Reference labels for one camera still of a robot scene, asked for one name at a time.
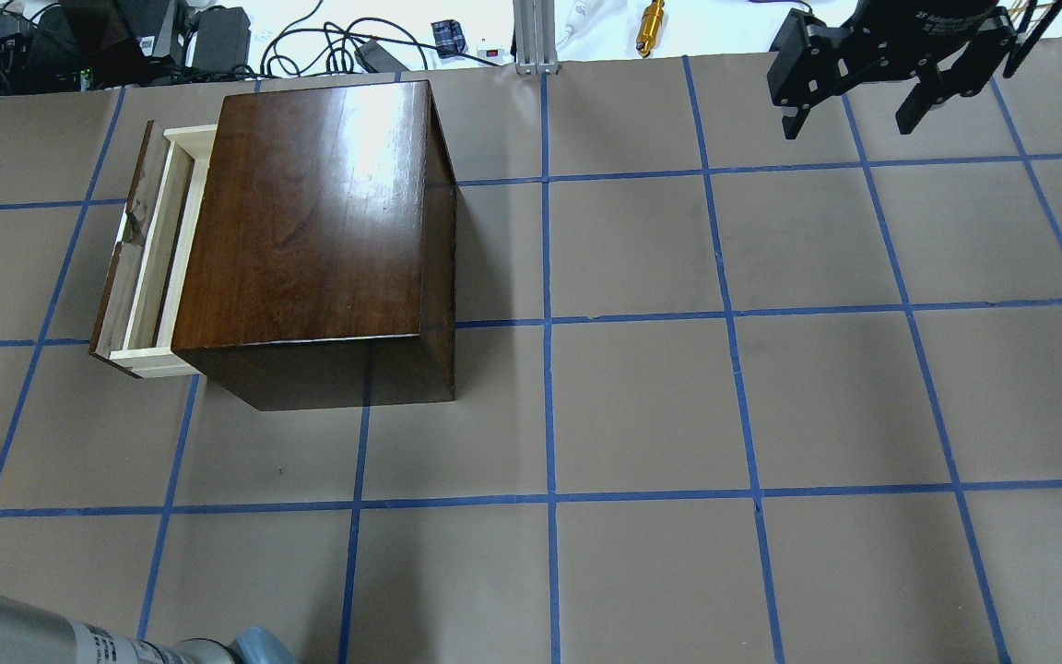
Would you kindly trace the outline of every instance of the wooden box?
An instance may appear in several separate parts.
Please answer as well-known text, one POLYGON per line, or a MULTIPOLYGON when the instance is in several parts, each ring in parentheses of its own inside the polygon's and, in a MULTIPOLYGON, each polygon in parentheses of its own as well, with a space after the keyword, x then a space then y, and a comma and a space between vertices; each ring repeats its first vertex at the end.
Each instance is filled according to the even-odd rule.
POLYGON ((261 410, 451 399, 455 211, 425 81, 151 125, 89 352, 261 410))

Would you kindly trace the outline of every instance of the gray tiled floor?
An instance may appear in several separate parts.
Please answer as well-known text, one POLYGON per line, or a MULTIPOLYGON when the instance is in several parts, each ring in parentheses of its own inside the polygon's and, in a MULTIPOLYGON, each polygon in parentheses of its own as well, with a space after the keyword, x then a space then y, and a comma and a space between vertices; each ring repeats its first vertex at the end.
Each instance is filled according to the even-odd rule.
POLYGON ((771 57, 427 74, 458 401, 366 410, 85 353, 144 122, 252 84, 0 100, 0 592, 306 664, 1062 661, 1062 41, 999 81, 1055 226, 992 89, 851 95, 874 205, 771 57))

